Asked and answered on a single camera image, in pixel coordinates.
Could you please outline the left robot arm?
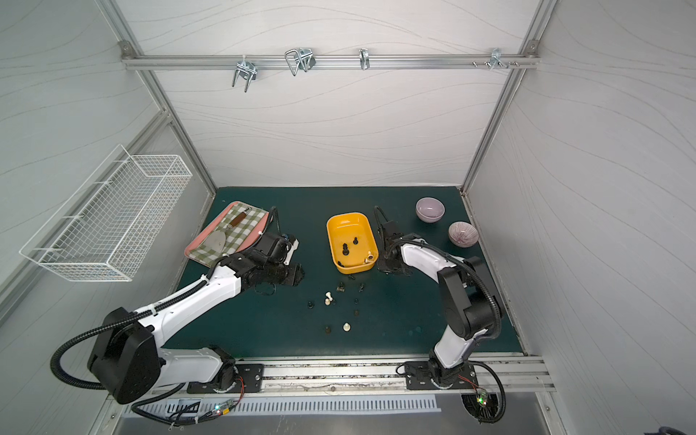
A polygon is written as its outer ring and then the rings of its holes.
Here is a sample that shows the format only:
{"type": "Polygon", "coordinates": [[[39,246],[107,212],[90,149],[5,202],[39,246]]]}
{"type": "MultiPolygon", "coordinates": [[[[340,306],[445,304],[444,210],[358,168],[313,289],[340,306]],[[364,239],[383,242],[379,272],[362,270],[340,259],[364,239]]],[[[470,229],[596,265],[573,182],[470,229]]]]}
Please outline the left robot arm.
{"type": "Polygon", "coordinates": [[[249,248],[219,258],[195,283],[149,307],[142,319],[100,333],[87,368],[120,404],[136,402],[154,388],[204,384],[225,393],[235,387],[235,359],[218,344],[172,350],[165,344],[212,308],[260,284],[297,286],[304,277],[293,262],[298,240],[265,233],[249,248]]]}

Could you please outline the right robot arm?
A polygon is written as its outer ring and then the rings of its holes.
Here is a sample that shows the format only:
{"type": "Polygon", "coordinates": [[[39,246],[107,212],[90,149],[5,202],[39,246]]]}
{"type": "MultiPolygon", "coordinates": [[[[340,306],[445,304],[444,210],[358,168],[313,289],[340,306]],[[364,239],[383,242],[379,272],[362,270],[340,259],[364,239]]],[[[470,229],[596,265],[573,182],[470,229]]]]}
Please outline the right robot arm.
{"type": "Polygon", "coordinates": [[[377,268],[384,274],[408,275],[417,270],[439,286],[447,322],[429,356],[431,380],[439,387],[469,364],[474,348],[500,336],[504,317],[500,293],[484,261],[455,257],[416,234],[401,232],[382,208],[373,208],[382,249],[377,268]]]}

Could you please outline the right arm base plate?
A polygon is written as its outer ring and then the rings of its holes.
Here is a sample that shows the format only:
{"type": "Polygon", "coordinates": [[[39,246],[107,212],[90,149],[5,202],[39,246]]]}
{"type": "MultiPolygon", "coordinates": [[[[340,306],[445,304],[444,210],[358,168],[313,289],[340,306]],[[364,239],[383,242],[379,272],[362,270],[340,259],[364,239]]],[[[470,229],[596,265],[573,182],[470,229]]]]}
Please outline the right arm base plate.
{"type": "Polygon", "coordinates": [[[404,378],[409,391],[478,389],[474,366],[463,362],[453,368],[442,368],[437,360],[409,361],[400,364],[395,373],[404,378]]]}

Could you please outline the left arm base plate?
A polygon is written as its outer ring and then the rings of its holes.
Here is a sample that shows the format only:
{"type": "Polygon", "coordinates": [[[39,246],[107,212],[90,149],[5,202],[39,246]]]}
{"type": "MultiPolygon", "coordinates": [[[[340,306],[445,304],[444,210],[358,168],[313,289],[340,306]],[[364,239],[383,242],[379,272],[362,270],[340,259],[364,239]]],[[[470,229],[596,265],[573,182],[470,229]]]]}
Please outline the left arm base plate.
{"type": "Polygon", "coordinates": [[[264,379],[263,364],[225,365],[211,382],[190,382],[189,394],[259,393],[264,379]]]}

